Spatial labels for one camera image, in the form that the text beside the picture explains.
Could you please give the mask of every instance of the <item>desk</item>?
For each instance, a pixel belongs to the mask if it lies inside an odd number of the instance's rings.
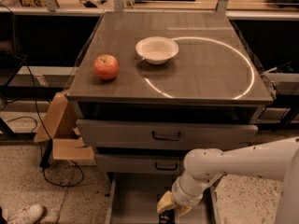
[[[135,44],[153,35],[174,38],[178,56],[162,66],[138,57]],[[93,73],[93,61],[102,53],[112,54],[120,62],[118,76],[109,82]],[[184,140],[186,136],[182,136],[176,145],[160,146],[152,140],[153,127],[162,133],[171,127],[167,133],[175,137],[183,130],[196,135],[196,129],[203,128],[200,124],[208,129],[224,124],[233,131],[235,127],[251,127],[264,106],[273,102],[228,19],[193,12],[106,13],[67,98],[77,110],[86,145],[158,149],[180,149],[187,141],[188,148],[198,147],[202,138]],[[140,145],[145,133],[150,141]],[[234,147],[246,142],[240,134],[225,141],[228,133],[207,137],[213,142],[206,141],[206,147],[222,143],[216,146],[233,148],[225,145],[233,140]]]
[[[161,66],[135,52],[138,41],[154,35],[173,38],[179,46],[178,55]],[[93,61],[102,53],[120,63],[118,76],[109,82],[93,73]],[[150,175],[153,184],[152,175],[170,176],[171,183],[172,175],[181,174],[190,149],[247,145],[257,131],[252,123],[273,102],[228,19],[196,12],[107,12],[67,98],[99,171]],[[157,223],[153,210],[161,193],[148,195],[151,185],[139,182],[148,179],[136,180],[147,207],[139,202],[114,206],[107,223]],[[111,195],[117,200],[114,190]],[[124,202],[133,200],[123,195]],[[194,209],[191,215],[204,216],[186,216],[185,223],[207,219],[201,211],[207,209]]]

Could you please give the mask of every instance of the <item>black cable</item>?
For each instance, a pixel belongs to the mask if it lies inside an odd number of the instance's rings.
[[[11,14],[14,14],[13,11],[12,11],[9,7],[7,7],[7,6],[5,6],[5,5],[3,5],[3,4],[1,4],[1,3],[0,3],[0,7],[4,7],[4,8],[6,8]]]
[[[30,77],[31,77],[31,79],[32,79],[32,81],[33,81],[34,88],[36,88],[36,83],[35,83],[34,75],[32,74],[32,71],[31,71],[31,69],[30,69],[30,67],[29,67],[29,64],[25,61],[26,56],[25,56],[24,59],[22,59],[22,58],[20,58],[20,57],[17,57],[17,56],[15,56],[15,57],[16,57],[17,59],[19,59],[19,60],[22,60],[22,61],[26,64],[27,69],[28,69],[28,71],[29,71],[29,73],[30,73]],[[47,136],[49,137],[49,139],[52,140],[52,137],[50,136],[50,134],[49,134],[49,132],[48,132],[48,130],[47,130],[45,124],[44,124],[43,119],[40,117],[40,112],[39,112],[39,109],[38,109],[37,98],[36,98],[36,97],[35,97],[35,105],[36,105],[36,113],[37,113],[37,115],[38,115],[38,118],[39,118],[39,120],[40,120],[40,123],[42,124],[42,126],[43,126],[43,128],[44,128],[44,130],[45,130],[45,132],[46,132],[46,134],[47,134]],[[43,152],[42,152],[42,146],[41,146],[40,143],[39,143],[39,147],[40,147],[40,153],[41,153],[41,157],[42,157],[42,156],[43,156],[43,154],[42,154]],[[46,174],[45,174],[45,168],[42,167],[42,169],[43,169],[43,176],[44,176],[45,180],[46,180],[48,183],[50,183],[50,184],[52,184],[52,185],[54,185],[54,186],[59,186],[59,187],[63,187],[63,188],[72,188],[72,187],[75,187],[75,186],[79,185],[79,184],[83,181],[83,179],[84,179],[84,174],[83,174],[82,169],[81,169],[81,168],[80,168],[74,161],[72,161],[72,162],[75,164],[75,166],[79,169],[79,171],[80,171],[80,173],[81,173],[81,179],[79,180],[78,183],[75,183],[75,184],[72,184],[72,185],[62,185],[62,184],[54,183],[54,182],[50,181],[49,179],[47,179]]]
[[[19,101],[19,100],[21,100],[21,99],[23,99],[23,97],[16,98],[16,99],[14,99],[14,100],[12,100],[12,101],[7,101],[7,104],[14,103],[14,102]]]
[[[18,120],[18,119],[32,119],[34,122],[35,122],[35,127],[31,130],[31,133],[33,132],[34,129],[36,129],[38,123],[37,123],[37,120],[30,117],[30,116],[20,116],[20,117],[17,117],[17,118],[14,118],[14,119],[9,119],[9,120],[6,120],[6,123],[8,122],[11,122],[11,121],[15,121],[15,120]]]
[[[43,176],[44,176],[45,180],[47,182],[51,183],[54,186],[63,187],[63,188],[72,188],[72,187],[75,187],[75,186],[79,185],[84,179],[84,174],[83,174],[82,169],[74,161],[72,161],[72,162],[75,164],[75,166],[79,169],[79,171],[81,173],[81,179],[79,180],[78,183],[70,184],[70,185],[63,185],[63,184],[54,183],[54,182],[48,180],[48,178],[46,177],[46,174],[45,174],[45,169],[43,168]]]

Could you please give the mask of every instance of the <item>floor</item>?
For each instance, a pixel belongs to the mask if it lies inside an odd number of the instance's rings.
[[[1,116],[7,119],[8,114],[2,112]],[[24,120],[13,126],[32,129]],[[297,135],[298,131],[259,132],[252,144]],[[10,213],[29,204],[41,203],[45,213],[38,223],[104,224],[109,205],[105,174],[99,173],[93,165],[80,165],[81,173],[72,162],[50,159],[50,168],[44,170],[44,176],[39,163],[45,147],[46,144],[40,146],[31,140],[0,142],[2,208]],[[274,223],[281,182],[227,175],[216,192],[221,224]]]

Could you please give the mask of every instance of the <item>apple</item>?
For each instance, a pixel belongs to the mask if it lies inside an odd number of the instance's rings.
[[[103,80],[113,79],[118,74],[119,62],[109,54],[100,55],[93,62],[93,71]]]

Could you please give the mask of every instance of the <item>white bowl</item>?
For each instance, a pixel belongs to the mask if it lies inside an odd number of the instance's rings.
[[[139,41],[136,51],[148,63],[160,64],[167,62],[178,53],[178,44],[168,38],[153,36]]]

